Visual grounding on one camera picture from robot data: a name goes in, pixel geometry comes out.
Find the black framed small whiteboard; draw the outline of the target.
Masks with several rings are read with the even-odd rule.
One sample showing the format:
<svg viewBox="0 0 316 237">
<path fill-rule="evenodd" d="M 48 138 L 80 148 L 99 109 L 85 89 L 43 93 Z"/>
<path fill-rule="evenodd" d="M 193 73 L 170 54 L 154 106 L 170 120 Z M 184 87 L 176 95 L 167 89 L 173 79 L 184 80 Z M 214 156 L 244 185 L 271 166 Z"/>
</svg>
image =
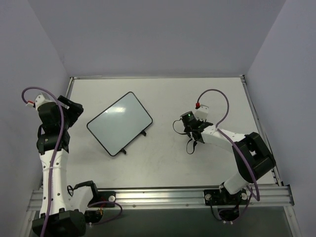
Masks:
<svg viewBox="0 0 316 237">
<path fill-rule="evenodd" d="M 137 136 L 146 136 L 145 130 L 153 123 L 153 118 L 130 91 L 98 114 L 86 125 L 88 131 L 114 157 L 126 154 L 125 147 Z"/>
</svg>

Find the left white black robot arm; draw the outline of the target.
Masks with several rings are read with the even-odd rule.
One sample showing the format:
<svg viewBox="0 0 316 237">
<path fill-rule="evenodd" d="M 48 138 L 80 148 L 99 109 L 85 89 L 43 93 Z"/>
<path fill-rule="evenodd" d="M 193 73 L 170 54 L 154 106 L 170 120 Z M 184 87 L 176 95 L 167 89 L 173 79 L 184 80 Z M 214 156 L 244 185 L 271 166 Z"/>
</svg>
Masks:
<svg viewBox="0 0 316 237">
<path fill-rule="evenodd" d="M 83 113 L 81 104 L 60 96 L 58 101 L 46 93 L 35 99 L 41 125 L 37 149 L 42 165 L 42 205 L 32 230 L 39 237 L 81 237 L 86 232 L 84 213 L 99 203 L 100 195 L 92 181 L 74 188 L 67 185 L 67 161 L 70 135 L 68 130 Z"/>
</svg>

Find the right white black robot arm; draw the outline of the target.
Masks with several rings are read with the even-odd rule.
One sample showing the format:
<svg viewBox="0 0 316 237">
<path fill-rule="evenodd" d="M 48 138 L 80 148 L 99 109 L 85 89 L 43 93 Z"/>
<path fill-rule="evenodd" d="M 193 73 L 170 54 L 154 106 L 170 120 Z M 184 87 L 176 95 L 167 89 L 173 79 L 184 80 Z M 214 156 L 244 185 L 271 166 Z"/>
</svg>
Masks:
<svg viewBox="0 0 316 237">
<path fill-rule="evenodd" d="M 223 203 L 232 203 L 237 193 L 249 184 L 254 184 L 256 197 L 259 196 L 257 181 L 271 171 L 276 161 L 260 134 L 239 134 L 223 130 L 216 125 L 199 120 L 189 111 L 180 116 L 183 135 L 194 142 L 211 144 L 232 152 L 237 164 L 237 173 L 221 185 L 219 198 Z"/>
</svg>

